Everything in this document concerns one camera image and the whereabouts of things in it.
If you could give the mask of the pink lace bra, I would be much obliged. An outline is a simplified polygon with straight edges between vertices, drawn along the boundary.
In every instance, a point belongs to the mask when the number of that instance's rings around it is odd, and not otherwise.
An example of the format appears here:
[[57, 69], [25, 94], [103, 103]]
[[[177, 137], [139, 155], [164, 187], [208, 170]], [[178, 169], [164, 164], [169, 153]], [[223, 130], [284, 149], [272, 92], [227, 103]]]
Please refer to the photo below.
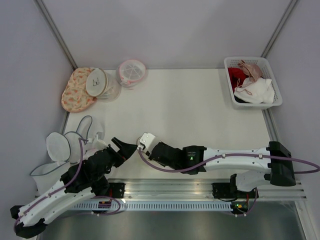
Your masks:
[[240, 84], [240, 79], [238, 79], [235, 91], [238, 93], [246, 92], [249, 96], [252, 96], [253, 94], [250, 91], [248, 91], [246, 87], [252, 85], [263, 76], [262, 70], [257, 64], [249, 64], [246, 63], [244, 60], [240, 60], [240, 62], [237, 65], [243, 71], [243, 73], [248, 76], [249, 83]]

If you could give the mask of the beige round mesh laundry bag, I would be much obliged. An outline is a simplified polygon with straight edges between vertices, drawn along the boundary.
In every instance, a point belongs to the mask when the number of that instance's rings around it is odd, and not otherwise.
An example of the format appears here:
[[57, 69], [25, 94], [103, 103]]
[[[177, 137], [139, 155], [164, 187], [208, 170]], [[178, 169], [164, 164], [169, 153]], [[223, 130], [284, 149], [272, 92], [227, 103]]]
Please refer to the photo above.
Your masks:
[[138, 148], [144, 149], [145, 145], [144, 145], [144, 139], [142, 136], [140, 136], [137, 140], [136, 140], [136, 144]]

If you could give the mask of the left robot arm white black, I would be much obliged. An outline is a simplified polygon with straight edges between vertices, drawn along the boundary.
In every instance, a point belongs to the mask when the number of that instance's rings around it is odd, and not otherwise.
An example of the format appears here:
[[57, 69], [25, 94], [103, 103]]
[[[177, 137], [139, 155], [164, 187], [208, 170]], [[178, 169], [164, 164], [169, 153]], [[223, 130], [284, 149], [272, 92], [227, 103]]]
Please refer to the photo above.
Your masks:
[[44, 194], [29, 204], [13, 206], [10, 213], [15, 219], [15, 234], [25, 239], [33, 238], [74, 205], [94, 197], [108, 198], [110, 184], [106, 174], [112, 168], [120, 167], [138, 147], [115, 137], [111, 141], [118, 150], [108, 145], [88, 156], [81, 155], [79, 163], [69, 167]]

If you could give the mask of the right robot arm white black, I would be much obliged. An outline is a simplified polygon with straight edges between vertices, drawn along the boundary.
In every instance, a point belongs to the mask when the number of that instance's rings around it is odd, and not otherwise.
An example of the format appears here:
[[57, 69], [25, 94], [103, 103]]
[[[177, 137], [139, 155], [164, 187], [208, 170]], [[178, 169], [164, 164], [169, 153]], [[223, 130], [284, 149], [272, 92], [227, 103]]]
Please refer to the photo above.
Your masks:
[[296, 185], [290, 151], [278, 141], [267, 147], [227, 151], [204, 146], [187, 146], [182, 149], [159, 142], [147, 158], [165, 168], [165, 171], [196, 175], [217, 170], [243, 170], [230, 177], [228, 192], [235, 198], [261, 185], [293, 187]]

